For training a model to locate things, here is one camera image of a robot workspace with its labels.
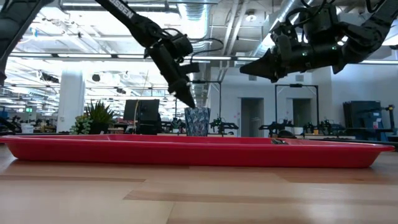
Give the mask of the blue patterned cup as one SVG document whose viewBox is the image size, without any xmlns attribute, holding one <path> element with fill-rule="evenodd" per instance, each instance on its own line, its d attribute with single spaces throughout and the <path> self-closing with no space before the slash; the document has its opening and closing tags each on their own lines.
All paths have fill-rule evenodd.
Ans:
<svg viewBox="0 0 398 224">
<path fill-rule="evenodd" d="M 185 123 L 188 136 L 207 136 L 210 125 L 211 109 L 185 108 Z"/>
</svg>

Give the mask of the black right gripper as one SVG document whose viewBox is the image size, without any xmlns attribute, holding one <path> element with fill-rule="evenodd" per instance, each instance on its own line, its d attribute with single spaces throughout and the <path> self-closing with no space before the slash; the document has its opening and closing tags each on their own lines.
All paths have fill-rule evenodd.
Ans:
<svg viewBox="0 0 398 224">
<path fill-rule="evenodd" d="M 306 72 L 327 67 L 338 61 L 342 37 L 337 25 L 319 25 L 310 22 L 303 26 L 302 34 L 307 41 L 299 41 L 294 26 L 289 22 L 277 24 L 271 30 L 275 46 L 261 58 L 243 65 L 239 71 L 247 75 L 271 77 L 272 82 L 289 73 Z"/>
</svg>

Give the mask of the overhead light bar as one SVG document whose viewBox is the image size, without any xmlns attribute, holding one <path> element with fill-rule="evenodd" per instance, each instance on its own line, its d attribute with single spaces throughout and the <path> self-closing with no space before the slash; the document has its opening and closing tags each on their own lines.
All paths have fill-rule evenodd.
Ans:
<svg viewBox="0 0 398 224">
<path fill-rule="evenodd" d="M 44 60 L 123 60 L 123 61 L 150 61 L 150 57 L 144 57 L 138 54 L 56 54 L 56 53 L 34 53 L 34 52 L 12 52 L 9 57 L 20 58 L 36 58 Z M 197 62 L 219 62 L 219 61 L 232 61 L 232 62 L 253 62 L 259 57 L 229 57 L 229 56 L 187 56 L 184 61 L 190 59 Z"/>
</svg>

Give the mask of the silver ceiling duct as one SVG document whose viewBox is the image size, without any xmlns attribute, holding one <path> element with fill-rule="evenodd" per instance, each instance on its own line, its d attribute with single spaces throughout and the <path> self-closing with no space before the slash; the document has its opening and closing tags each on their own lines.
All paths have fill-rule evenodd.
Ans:
<svg viewBox="0 0 398 224">
<path fill-rule="evenodd" d="M 314 0 L 283 0 L 278 11 L 266 16 L 266 19 L 261 26 L 259 44 L 250 51 L 247 56 L 262 57 L 269 48 L 272 48 L 274 43 L 271 39 L 271 30 L 275 28 L 278 23 L 284 22 L 290 11 L 304 7 L 302 1 L 306 4 L 311 4 Z"/>
<path fill-rule="evenodd" d="M 182 32 L 187 34 L 193 45 L 194 52 L 208 50 L 212 43 L 210 37 L 210 9 L 207 4 L 177 4 L 182 18 Z M 207 84 L 193 84 L 192 95 L 198 107 L 206 104 Z"/>
</svg>

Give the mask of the black computer monitor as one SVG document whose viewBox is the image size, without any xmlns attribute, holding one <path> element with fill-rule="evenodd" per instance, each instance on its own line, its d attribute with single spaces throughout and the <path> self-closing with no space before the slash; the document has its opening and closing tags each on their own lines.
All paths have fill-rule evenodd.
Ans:
<svg viewBox="0 0 398 224">
<path fill-rule="evenodd" d="M 156 135 L 161 128 L 159 100 L 127 100 L 123 120 L 132 121 L 136 134 Z"/>
</svg>

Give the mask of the white building column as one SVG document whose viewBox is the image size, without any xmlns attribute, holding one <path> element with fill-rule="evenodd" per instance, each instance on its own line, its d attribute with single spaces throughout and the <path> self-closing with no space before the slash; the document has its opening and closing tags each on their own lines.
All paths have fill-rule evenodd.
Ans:
<svg viewBox="0 0 398 224">
<path fill-rule="evenodd" d="M 83 114 L 85 103 L 85 78 L 81 70 L 62 70 L 60 100 L 58 104 L 57 132 L 66 132 L 75 124 L 75 118 Z"/>
</svg>

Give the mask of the pale green succulent plant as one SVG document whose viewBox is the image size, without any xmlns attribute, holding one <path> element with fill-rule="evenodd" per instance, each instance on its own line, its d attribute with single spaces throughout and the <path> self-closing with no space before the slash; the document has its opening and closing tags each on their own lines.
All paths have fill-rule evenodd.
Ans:
<svg viewBox="0 0 398 224">
<path fill-rule="evenodd" d="M 87 115 L 77 116 L 75 118 L 75 124 L 70 128 L 70 134 L 89 134 L 92 122 L 93 120 Z"/>
</svg>

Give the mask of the blue equipment cabinet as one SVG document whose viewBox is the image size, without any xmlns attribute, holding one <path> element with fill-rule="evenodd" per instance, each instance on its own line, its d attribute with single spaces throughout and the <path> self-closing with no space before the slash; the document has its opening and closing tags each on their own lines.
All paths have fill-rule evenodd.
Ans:
<svg viewBox="0 0 398 224">
<path fill-rule="evenodd" d="M 343 103 L 345 128 L 357 140 L 380 141 L 383 128 L 379 101 L 346 101 Z"/>
</svg>

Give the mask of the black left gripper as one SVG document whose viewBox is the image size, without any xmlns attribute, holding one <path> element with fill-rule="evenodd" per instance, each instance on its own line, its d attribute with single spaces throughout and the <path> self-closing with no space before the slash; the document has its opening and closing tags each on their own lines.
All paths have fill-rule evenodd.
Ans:
<svg viewBox="0 0 398 224">
<path fill-rule="evenodd" d="M 169 93 L 190 108 L 195 108 L 195 102 L 190 92 L 188 74 L 200 71 L 197 62 L 184 63 L 184 57 L 174 59 L 170 52 L 170 40 L 161 40 L 146 48 L 146 57 L 150 57 L 156 64 L 160 74 L 169 85 Z"/>
</svg>

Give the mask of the black frame stand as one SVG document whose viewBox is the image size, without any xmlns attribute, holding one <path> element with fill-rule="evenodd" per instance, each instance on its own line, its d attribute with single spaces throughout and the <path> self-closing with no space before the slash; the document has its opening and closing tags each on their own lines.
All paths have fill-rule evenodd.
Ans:
<svg viewBox="0 0 398 224">
<path fill-rule="evenodd" d="M 278 121 L 278 87 L 279 86 L 286 86 L 289 88 L 314 88 L 315 89 L 315 96 L 316 96 L 316 109 L 317 109 L 317 125 L 320 124 L 320 112 L 319 112 L 319 87 L 318 85 L 303 85 L 300 83 L 293 83 L 293 84 L 275 84 L 274 85 L 274 104 L 275 104 L 275 121 Z"/>
<path fill-rule="evenodd" d="M 219 112 L 218 112 L 218 117 L 221 118 L 221 107 L 222 107 L 222 88 L 221 88 L 222 86 L 221 86 L 221 84 L 222 84 L 222 82 L 221 81 L 208 81 L 208 80 L 192 80 L 192 81 L 189 81 L 189 83 L 191 83 L 192 85 L 193 84 L 201 85 L 201 84 L 207 84 L 207 83 L 209 83 L 209 84 L 214 84 L 214 83 L 218 84 L 218 93 L 219 93 Z"/>
</svg>

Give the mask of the red plastic tray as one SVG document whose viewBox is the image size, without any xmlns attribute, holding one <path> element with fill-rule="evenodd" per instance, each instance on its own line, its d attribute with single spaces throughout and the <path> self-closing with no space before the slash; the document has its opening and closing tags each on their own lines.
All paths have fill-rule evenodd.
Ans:
<svg viewBox="0 0 398 224">
<path fill-rule="evenodd" d="M 367 168 L 394 147 L 353 142 L 275 138 L 135 134 L 2 136 L 25 161 L 97 162 L 167 166 Z"/>
</svg>

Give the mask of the grey door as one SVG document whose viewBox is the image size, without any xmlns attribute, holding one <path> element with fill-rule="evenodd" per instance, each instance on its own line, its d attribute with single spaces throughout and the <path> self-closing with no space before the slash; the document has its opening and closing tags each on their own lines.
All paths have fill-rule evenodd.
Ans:
<svg viewBox="0 0 398 224">
<path fill-rule="evenodd" d="M 312 121 L 311 99 L 293 99 L 293 122 L 302 127 Z"/>
<path fill-rule="evenodd" d="M 262 138 L 259 128 L 264 124 L 264 100 L 241 98 L 241 137 Z"/>
</svg>

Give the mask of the silver ceiling pipe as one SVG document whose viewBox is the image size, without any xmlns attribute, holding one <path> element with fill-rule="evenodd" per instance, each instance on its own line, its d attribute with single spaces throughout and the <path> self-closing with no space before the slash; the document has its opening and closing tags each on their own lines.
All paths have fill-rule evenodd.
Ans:
<svg viewBox="0 0 398 224">
<path fill-rule="evenodd" d="M 60 7 L 65 11 L 105 11 L 95 0 L 59 0 Z M 168 2 L 160 3 L 128 3 L 128 6 L 136 12 L 164 12 L 164 13 L 179 13 L 176 4 L 169 4 Z"/>
</svg>

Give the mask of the spiky green potted plant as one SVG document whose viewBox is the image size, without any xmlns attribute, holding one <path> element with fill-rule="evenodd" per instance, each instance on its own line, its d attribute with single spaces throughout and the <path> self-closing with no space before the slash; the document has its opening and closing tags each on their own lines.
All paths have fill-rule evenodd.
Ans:
<svg viewBox="0 0 398 224">
<path fill-rule="evenodd" d="M 112 123 L 114 110 L 106 106 L 101 100 L 87 105 L 86 112 L 90 122 L 89 134 L 107 134 Z"/>
</svg>

